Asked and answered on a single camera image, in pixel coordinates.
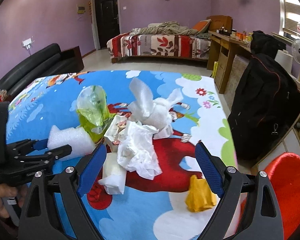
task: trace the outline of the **black leather sofa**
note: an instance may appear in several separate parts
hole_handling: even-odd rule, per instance
[[[39,50],[16,65],[0,79],[0,90],[15,98],[33,80],[56,74],[75,73],[83,69],[79,47],[61,51],[58,44]]]

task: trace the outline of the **door frame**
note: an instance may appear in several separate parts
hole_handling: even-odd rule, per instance
[[[97,19],[96,19],[96,7],[94,0],[91,1],[91,11],[92,11],[92,33],[93,33],[93,40],[96,50],[100,49],[100,42],[99,42],[99,35],[98,35],[98,27],[97,27]],[[121,29],[121,8],[120,8],[120,0],[118,0],[118,17],[119,17],[119,30],[122,33]]]

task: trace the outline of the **wooden headboard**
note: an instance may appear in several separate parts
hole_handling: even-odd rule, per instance
[[[213,15],[207,17],[207,20],[211,19],[209,25],[209,31],[215,32],[217,29],[224,27],[226,30],[231,31],[232,29],[232,18],[225,15]]]

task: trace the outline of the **cartoon rug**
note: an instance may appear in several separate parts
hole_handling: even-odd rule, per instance
[[[86,86],[104,88],[110,112],[127,112],[126,106],[135,100],[129,90],[133,77],[145,82],[154,98],[167,98],[175,88],[181,88],[184,96],[170,109],[173,136],[153,141],[162,174],[147,180],[136,172],[128,172],[124,195],[111,196],[97,183],[100,173],[82,201],[106,240],[197,239],[215,208],[199,213],[187,210],[185,198],[190,177],[203,177],[194,158],[194,146],[202,140],[226,166],[237,166],[231,132],[213,79],[148,71],[98,71],[39,78],[10,104],[7,143],[48,138],[52,125],[59,129],[77,127],[76,99]],[[75,166],[78,161],[57,161],[54,172]],[[56,194],[56,199],[64,229],[75,237],[60,194]],[[226,236],[234,234],[239,214],[240,205]]]

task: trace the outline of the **sofa armrest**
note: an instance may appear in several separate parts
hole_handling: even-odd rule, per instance
[[[78,64],[78,69],[76,70],[76,72],[78,73],[81,70],[83,70],[84,65],[83,65],[79,46],[71,48],[71,49],[63,50],[62,52],[60,52],[60,55],[61,55],[61,60],[75,57],[77,64]]]

